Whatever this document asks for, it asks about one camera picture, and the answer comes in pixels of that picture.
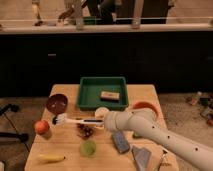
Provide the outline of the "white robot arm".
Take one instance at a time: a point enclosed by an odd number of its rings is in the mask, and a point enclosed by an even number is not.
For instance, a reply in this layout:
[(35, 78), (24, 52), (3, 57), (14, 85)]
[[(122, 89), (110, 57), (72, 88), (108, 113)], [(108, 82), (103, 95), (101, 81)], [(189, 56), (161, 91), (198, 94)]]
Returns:
[(150, 108), (124, 112), (110, 111), (104, 118), (107, 131), (134, 131), (176, 154), (201, 171), (213, 171), (213, 148), (159, 126)]

